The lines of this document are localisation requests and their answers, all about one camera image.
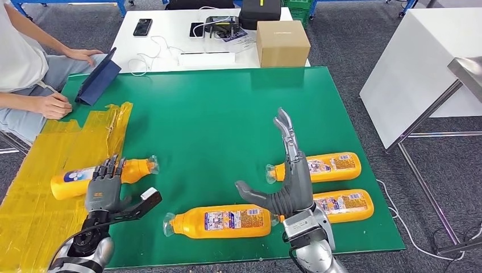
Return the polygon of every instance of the green table mat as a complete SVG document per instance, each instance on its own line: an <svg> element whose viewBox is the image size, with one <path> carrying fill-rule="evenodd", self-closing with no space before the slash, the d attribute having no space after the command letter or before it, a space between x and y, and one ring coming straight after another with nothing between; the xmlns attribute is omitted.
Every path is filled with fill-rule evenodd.
<svg viewBox="0 0 482 273"><path fill-rule="evenodd" d="M71 102L85 76L71 76L63 90ZM362 172L348 181L313 184L313 192L365 189L375 212L364 221L333 224L336 253L404 249L356 132L326 67L228 69L118 75L94 106L74 105L64 120L82 126L91 110L134 104L123 156L155 154L160 173L123 194L138 197L149 187L163 201L139 221L111 227L115 254L108 267L157 266L288 257L283 228L259 238L190 239L165 237L166 213L198 206L245 204L234 182L274 192L281 183L265 180L266 164L284 160L284 146L272 120L278 107L291 116L298 145L306 155L351 151Z"/></svg>

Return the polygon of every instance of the white cable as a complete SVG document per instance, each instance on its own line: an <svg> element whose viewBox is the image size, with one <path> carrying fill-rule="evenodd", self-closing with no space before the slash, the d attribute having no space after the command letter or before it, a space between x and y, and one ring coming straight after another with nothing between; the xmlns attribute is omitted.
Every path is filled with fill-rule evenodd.
<svg viewBox="0 0 482 273"><path fill-rule="evenodd" d="M159 44L158 42L156 42L156 40L154 40L154 38L162 38L162 39L164 40L164 43L166 44L166 48L167 48L167 50L169 51L169 54L171 55L171 57L173 57L171 48L174 48L174 49L180 50L181 52L184 52L184 50L182 50L182 49L180 49L180 48L170 47L170 46L168 45L168 43L167 43L167 40L166 40L164 37L162 37L162 36L156 35L156 36L151 36L150 38L151 38L151 41L153 41L155 44L157 44L157 45L159 46L159 51L157 52L157 54L156 54L155 56L149 56L149 55L147 55L147 54L145 54L145 53L137 53L136 55L138 55L139 57L141 57L142 60L140 60L140 59L131 59L131 60L129 60L129 61L127 62L127 67L129 68L129 70L131 70L129 64L130 64L131 61L134 61L134 60L136 60L136 61L141 61L142 63L144 63L144 64L146 65L146 71L141 72L141 73L131 72L131 74L132 74L133 76L144 76L147 72L151 71L151 70L152 70L152 66L154 65L154 60L155 60L156 58L158 58L159 55L161 54L161 52L162 52L162 46L161 46L161 44ZM150 65L147 63L147 60L146 60L146 58L144 58L144 56L151 59Z"/></svg>
<svg viewBox="0 0 482 273"><path fill-rule="evenodd" d="M397 207L395 206L395 203L393 202L392 198L390 197L390 195L388 194L388 190L387 190L387 186L385 185L385 183L381 180L378 180L377 181L379 183L381 183L383 185L383 188L385 189L385 194L387 194L387 197L388 197L388 200L390 200L390 203L392 204L393 208L391 207L388 207L390 210L392 210L393 212L395 212L395 216L393 216L392 218L398 218L400 220L400 222L402 223L402 225L404 226L405 230L407 231L407 234L408 234L408 237L410 238L410 241L412 242L413 246L419 250L420 252L422 253L425 253L429 256L432 256L432 257L435 257L435 258L439 258L439 259L444 259L444 260L461 260L464 258L464 255L465 255L465 251L461 251L461 255L460 257L456 258L456 259L452 259L452 258L448 258L448 257L443 257L443 256L438 256L438 255L435 255L435 254L432 254L430 252L427 252L423 249L421 249L420 247L417 246L417 244L415 244L415 242L413 241L413 238L412 238L412 234L410 233L410 230L408 229L405 221L402 219L402 217L400 217L399 213L398 213L398 209ZM480 234L482 234L482 223L480 224L480 229L479 229L479 232L477 234L475 234L470 240L473 240L475 238L477 238L478 236L480 236Z"/></svg>
<svg viewBox="0 0 482 273"><path fill-rule="evenodd" d="M219 10L217 7L210 7L210 6L202 6L199 8L199 11L197 13L197 20L198 22L201 20L201 10L205 10L205 9L212 9L212 10Z"/></svg>

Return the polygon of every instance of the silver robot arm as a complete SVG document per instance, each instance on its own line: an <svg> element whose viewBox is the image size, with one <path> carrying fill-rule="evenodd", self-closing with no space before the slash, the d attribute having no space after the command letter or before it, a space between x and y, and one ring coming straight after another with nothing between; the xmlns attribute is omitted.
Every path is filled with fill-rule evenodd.
<svg viewBox="0 0 482 273"><path fill-rule="evenodd" d="M335 241L328 217L313 202L308 162L298 149L291 119L279 108L273 121L281 131L286 151L286 174L281 189L267 194L253 190L244 181L237 181L238 192L246 201L286 217L283 240L291 244L289 255L302 272L346 273L332 253Z"/></svg>
<svg viewBox="0 0 482 273"><path fill-rule="evenodd" d="M81 231L67 238L57 249L47 267L48 273L101 273L114 255L114 240L109 226L138 220L161 200L155 188L145 191L141 201L128 206L130 199L120 199L121 174L125 158L115 166L117 155L98 166L87 187L87 218Z"/></svg>

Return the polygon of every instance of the bottle label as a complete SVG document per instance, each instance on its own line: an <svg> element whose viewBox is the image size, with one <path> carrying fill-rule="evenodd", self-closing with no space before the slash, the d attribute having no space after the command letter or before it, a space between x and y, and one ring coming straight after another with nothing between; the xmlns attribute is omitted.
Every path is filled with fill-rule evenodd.
<svg viewBox="0 0 482 273"><path fill-rule="evenodd" d="M341 195L338 198L325 197L315 198L314 200L326 214L361 212L368 209L367 201L363 198L363 193L361 192Z"/></svg>
<svg viewBox="0 0 482 273"><path fill-rule="evenodd" d="M204 214L205 230L258 228L261 226L263 226L263 214L259 208L232 212L206 212Z"/></svg>
<svg viewBox="0 0 482 273"><path fill-rule="evenodd" d="M307 161L310 173L331 172L338 169L353 169L356 167L355 161L349 154L342 154L337 158L330 158L329 162L324 162L319 159L310 159Z"/></svg>
<svg viewBox="0 0 482 273"><path fill-rule="evenodd" d="M322 173L331 171L330 165L325 164L325 162L318 159L308 160L308 169L310 170L310 173Z"/></svg>
<svg viewBox="0 0 482 273"><path fill-rule="evenodd" d="M64 175L64 182L73 182L79 181L84 179L92 179L94 175L95 167L85 168L85 169L77 169L75 171L66 172Z"/></svg>

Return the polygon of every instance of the clear bottle cap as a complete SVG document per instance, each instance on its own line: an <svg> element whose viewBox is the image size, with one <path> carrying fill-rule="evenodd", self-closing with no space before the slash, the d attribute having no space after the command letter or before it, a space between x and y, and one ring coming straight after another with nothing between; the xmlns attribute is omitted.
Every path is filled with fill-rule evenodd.
<svg viewBox="0 0 482 273"><path fill-rule="evenodd" d="M279 215L276 215L274 213L269 213L269 216L271 218L271 226L276 226L277 224L280 223L280 216Z"/></svg>
<svg viewBox="0 0 482 273"><path fill-rule="evenodd" d="M269 184L273 184L276 182L276 172L275 172L275 167L273 165L266 165L266 181Z"/></svg>
<svg viewBox="0 0 482 273"><path fill-rule="evenodd" d="M157 156L151 155L147 159L147 165L149 166L150 173L155 175L159 173L159 164L157 163Z"/></svg>
<svg viewBox="0 0 482 273"><path fill-rule="evenodd" d="M166 235L166 237L169 237L172 234L174 234L174 227L172 226L171 221L174 220L175 217L176 217L176 215L174 215L170 212L168 212L166 214L166 216L164 216L163 232L164 232L164 235Z"/></svg>

